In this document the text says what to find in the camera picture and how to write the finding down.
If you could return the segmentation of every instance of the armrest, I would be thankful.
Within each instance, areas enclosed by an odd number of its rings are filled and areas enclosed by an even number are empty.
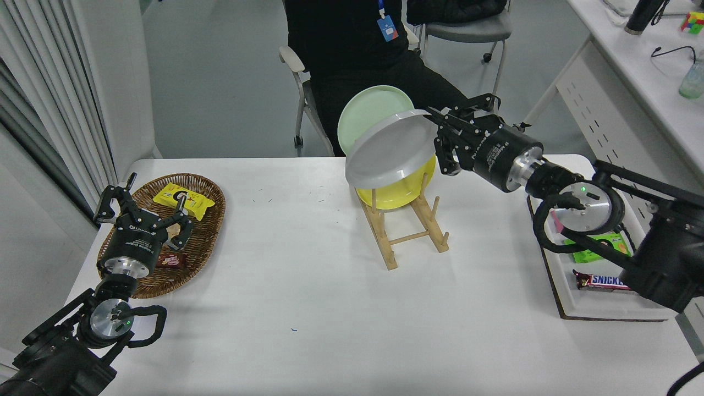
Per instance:
[[[406,35],[408,36],[408,43],[410,45],[416,45],[420,42],[418,36],[415,35],[415,33],[408,27],[408,25],[404,23],[403,28],[406,29]]]
[[[279,59],[281,59],[281,62],[286,63],[294,73],[300,73],[306,69],[296,52],[287,45],[279,47]]]

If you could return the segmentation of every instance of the clear bottle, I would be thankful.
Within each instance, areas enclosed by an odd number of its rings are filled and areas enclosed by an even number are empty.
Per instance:
[[[697,99],[704,93],[704,51],[700,51],[697,61],[689,68],[679,86],[679,94],[687,99]]]

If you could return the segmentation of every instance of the chocolate bar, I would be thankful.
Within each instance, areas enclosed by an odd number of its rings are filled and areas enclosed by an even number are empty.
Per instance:
[[[581,273],[572,270],[574,276],[577,277],[577,289],[579,290],[597,290],[600,292],[632,292],[630,287],[626,286],[616,276],[593,275],[590,273]]]

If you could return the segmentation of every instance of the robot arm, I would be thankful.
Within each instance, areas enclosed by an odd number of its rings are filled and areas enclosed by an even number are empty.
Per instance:
[[[542,158],[540,142],[507,127],[500,117],[475,118],[475,110],[488,110],[478,104],[489,103],[491,97],[469,99],[462,108],[428,109],[428,119],[438,125],[435,151],[443,174],[455,175],[460,168],[474,171],[504,192],[524,186],[543,200],[534,217],[542,247],[600,254],[623,268],[623,283],[664,307],[682,312],[692,298],[704,295],[704,197],[603,161],[595,162],[596,173],[587,180]],[[633,257],[587,236],[619,230],[624,202],[616,190],[649,201],[653,213],[650,230]],[[543,225],[552,210],[565,226],[561,233],[575,245],[558,246],[546,237]]]
[[[19,371],[0,384],[0,395],[98,395],[115,378],[117,372],[110,364],[125,347],[145,347],[161,336],[166,309],[132,308],[127,301],[137,290],[137,280],[154,270],[168,239],[166,228],[181,225],[179,235],[170,241],[179,250],[186,245],[193,223],[183,212],[185,194],[169,218],[140,209],[130,194],[136,176],[130,176],[126,188],[108,186],[101,195],[95,221],[111,222],[115,215],[111,201],[120,205],[110,244],[98,263],[103,280],[95,291],[83,292],[22,340],[27,347],[13,362]],[[134,317],[152,315],[157,316],[153,334],[133,341]],[[89,350],[111,345],[102,357]]]

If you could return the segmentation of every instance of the gray plate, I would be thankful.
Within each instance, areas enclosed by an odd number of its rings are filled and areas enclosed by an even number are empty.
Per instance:
[[[409,110],[369,128],[352,147],[345,177],[354,187],[381,188],[409,176],[435,154],[437,125],[425,110]]]

